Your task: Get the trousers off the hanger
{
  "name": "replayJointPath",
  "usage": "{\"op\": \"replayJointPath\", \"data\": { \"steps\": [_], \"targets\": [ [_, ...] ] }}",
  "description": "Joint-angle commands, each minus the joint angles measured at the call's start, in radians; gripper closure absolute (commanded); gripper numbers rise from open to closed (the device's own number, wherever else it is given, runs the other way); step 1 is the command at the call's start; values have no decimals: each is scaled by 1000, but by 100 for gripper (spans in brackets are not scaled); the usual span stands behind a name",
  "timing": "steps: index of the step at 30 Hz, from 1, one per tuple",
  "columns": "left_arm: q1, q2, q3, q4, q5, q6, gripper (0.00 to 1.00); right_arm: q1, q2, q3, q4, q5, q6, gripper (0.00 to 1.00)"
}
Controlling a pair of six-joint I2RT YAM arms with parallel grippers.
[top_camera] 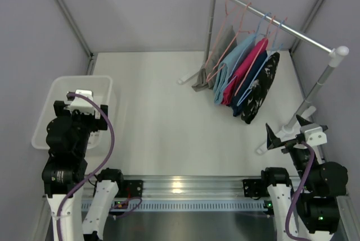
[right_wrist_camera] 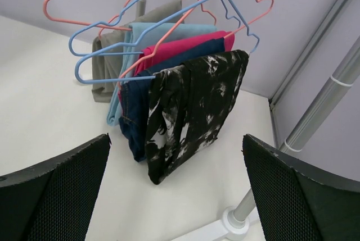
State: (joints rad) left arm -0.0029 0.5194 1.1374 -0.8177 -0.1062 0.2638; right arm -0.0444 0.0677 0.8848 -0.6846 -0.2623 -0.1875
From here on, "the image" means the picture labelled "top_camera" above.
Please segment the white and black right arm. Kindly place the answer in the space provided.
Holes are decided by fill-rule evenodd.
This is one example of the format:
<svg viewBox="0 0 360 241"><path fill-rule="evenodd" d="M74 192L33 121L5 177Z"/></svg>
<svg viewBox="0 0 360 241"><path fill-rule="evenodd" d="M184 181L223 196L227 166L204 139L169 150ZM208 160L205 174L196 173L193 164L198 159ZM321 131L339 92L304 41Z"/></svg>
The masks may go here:
<svg viewBox="0 0 360 241"><path fill-rule="evenodd" d="M296 117L299 134L282 141L269 125L267 148L289 154L300 177L295 187L285 168L268 167L261 173L271 198L277 240L331 240L338 230L337 197L347 193L348 170L337 162L319 163L314 148L327 143L326 125Z"/></svg>

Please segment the coral pink hanger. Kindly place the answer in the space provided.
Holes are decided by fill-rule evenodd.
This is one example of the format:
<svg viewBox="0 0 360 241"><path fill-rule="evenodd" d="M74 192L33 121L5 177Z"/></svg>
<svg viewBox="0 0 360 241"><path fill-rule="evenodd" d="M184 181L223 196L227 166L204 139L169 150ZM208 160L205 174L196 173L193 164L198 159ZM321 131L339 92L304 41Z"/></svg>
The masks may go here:
<svg viewBox="0 0 360 241"><path fill-rule="evenodd" d="M259 56L259 54L260 54L261 52L263 52L263 49L262 49L262 48L263 48L264 44L265 44L265 43L268 44L269 38L273 37L273 35L275 34L275 36L274 36L274 38L273 38L273 40L272 40L272 47L274 47L275 41L276 41L276 38L277 38L278 31L279 31L281 25L282 25L284 22L286 22L287 19L288 19L288 17L286 17L284 20L282 20L282 21L279 23L279 25L278 25L278 27L276 28L276 30L272 31L272 32L270 33L270 35L268 35L268 33L267 33L267 35L265 36L266 38L264 39L263 43L262 43L261 46L259 47L258 52L257 52L256 55L254 56L254 58L253 58L253 60L252 60L252 62L251 62L251 64L250 64L250 66L248 67L248 70L247 70L246 74L244 75L241 83L239 84L238 88L236 89L236 91L235 91L235 93L234 93L234 96L236 96L236 95L238 94L240 88L242 87L244 81L246 80L248 74L250 73L250 71L251 71L251 69L252 69L252 67L253 67L253 65L254 65L257 57Z"/></svg>

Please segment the navy blue trousers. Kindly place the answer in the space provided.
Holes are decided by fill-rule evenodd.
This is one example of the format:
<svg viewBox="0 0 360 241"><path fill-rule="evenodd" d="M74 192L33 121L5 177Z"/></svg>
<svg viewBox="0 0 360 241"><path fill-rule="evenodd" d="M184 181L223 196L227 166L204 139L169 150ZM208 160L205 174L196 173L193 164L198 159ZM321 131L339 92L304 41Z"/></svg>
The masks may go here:
<svg viewBox="0 0 360 241"><path fill-rule="evenodd" d="M242 102L241 100L245 98L245 94L249 92L249 86L253 82L258 71L262 68L262 65L266 58L268 57L267 51L263 50L259 52L256 57L252 67L249 70L249 73L245 76L248 70L244 72L244 77L241 78L241 81L235 86L233 96L231 97L230 106L233 111L233 116L237 117L242 111Z"/></svg>

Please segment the black white patterned trousers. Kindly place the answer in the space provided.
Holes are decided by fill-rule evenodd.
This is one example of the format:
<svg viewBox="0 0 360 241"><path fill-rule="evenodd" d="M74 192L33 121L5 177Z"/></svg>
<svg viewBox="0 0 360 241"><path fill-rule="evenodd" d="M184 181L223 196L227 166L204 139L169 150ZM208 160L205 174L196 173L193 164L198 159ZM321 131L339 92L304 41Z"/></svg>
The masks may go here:
<svg viewBox="0 0 360 241"><path fill-rule="evenodd" d="M279 61L280 53L273 53L250 85L250 92L241 104L241 119L245 123L250 124L253 121L264 103L275 79Z"/></svg>

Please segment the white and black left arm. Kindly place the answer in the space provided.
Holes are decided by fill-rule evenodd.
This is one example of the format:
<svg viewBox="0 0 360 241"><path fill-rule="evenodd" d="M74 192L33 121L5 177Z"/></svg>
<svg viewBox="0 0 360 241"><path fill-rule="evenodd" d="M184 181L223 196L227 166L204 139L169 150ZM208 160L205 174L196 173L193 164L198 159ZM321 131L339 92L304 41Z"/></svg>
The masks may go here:
<svg viewBox="0 0 360 241"><path fill-rule="evenodd" d="M44 192L52 211L55 240L103 240L106 219L117 193L124 188L118 169L97 170L97 185L92 204L82 218L83 185L87 182L85 155L92 132L113 131L108 106L98 119L95 114L69 110L68 104L55 101L56 117L47 125L49 158L42 172Z"/></svg>

